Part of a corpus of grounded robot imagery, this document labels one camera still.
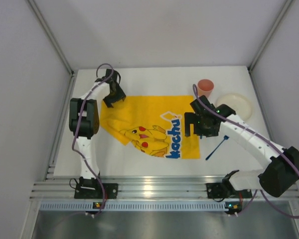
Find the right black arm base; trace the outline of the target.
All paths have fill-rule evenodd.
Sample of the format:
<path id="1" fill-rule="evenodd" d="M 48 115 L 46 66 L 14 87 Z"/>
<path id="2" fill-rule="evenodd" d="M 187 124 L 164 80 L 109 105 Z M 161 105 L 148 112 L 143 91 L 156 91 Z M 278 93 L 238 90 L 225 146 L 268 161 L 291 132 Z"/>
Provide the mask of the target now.
<path id="1" fill-rule="evenodd" d="M 251 199 L 252 193 L 250 190 L 235 191 L 228 189 L 223 183 L 207 183 L 206 191 L 208 199 L 216 202 L 222 202 L 225 199 Z"/>

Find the yellow Pikachu cloth placemat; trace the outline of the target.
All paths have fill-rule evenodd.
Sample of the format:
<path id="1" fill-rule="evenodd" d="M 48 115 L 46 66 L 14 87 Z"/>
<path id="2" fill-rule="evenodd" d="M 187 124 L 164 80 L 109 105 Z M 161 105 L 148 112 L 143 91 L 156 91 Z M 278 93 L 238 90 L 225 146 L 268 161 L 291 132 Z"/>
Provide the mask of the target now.
<path id="1" fill-rule="evenodd" d="M 196 136 L 185 136 L 184 114 L 193 96 L 128 96 L 109 108 L 102 105 L 100 124 L 122 145 L 155 157 L 199 159 Z"/>

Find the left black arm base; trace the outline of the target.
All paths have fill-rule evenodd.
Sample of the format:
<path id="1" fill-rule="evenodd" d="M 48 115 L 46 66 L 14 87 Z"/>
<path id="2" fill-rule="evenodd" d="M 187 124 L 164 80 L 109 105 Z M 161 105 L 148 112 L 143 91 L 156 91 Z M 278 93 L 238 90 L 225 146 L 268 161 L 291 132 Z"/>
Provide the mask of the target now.
<path id="1" fill-rule="evenodd" d="M 75 179 L 75 199 L 102 199 L 103 191 L 100 183 L 97 179 L 84 179 L 79 178 L 79 181 Z M 105 191 L 105 199 L 116 199 L 118 194 L 117 183 L 103 183 Z"/>

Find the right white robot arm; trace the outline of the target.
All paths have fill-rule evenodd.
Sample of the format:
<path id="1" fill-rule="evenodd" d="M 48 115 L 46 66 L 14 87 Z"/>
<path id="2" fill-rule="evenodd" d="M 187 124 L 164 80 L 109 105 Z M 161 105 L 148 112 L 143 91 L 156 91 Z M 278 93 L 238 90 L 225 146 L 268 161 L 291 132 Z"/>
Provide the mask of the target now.
<path id="1" fill-rule="evenodd" d="M 295 147 L 273 143 L 256 133 L 232 108 L 225 104 L 215 107 L 205 96 L 195 99 L 190 106 L 193 112 L 184 114 L 186 137 L 224 134 L 251 154 L 261 167 L 228 173 L 222 182 L 229 190 L 264 190 L 278 198 L 299 180 L 295 172 L 299 170 L 299 151 Z"/>

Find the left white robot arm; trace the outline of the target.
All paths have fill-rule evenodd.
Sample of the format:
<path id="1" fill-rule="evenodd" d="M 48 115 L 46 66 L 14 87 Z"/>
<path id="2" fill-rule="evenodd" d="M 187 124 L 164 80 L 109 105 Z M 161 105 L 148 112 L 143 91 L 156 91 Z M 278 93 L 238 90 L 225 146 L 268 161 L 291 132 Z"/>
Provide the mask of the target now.
<path id="1" fill-rule="evenodd" d="M 71 147 L 81 157 L 80 180 L 84 183 L 100 182 L 92 139 L 100 128 L 102 103 L 112 108 L 114 103 L 126 98 L 120 82 L 120 74 L 114 69 L 107 69 L 102 78 L 97 77 L 91 89 L 70 100 L 69 129 L 74 136 Z"/>

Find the orange plastic cup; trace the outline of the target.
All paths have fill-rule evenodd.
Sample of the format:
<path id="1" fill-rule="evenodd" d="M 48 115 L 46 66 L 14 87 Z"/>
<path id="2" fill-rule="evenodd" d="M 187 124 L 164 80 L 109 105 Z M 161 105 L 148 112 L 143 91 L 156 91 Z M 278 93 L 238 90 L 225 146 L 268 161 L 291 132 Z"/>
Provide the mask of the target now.
<path id="1" fill-rule="evenodd" d="M 209 97 L 214 89 L 214 83 L 209 79 L 202 79 L 197 83 L 198 96 Z"/>

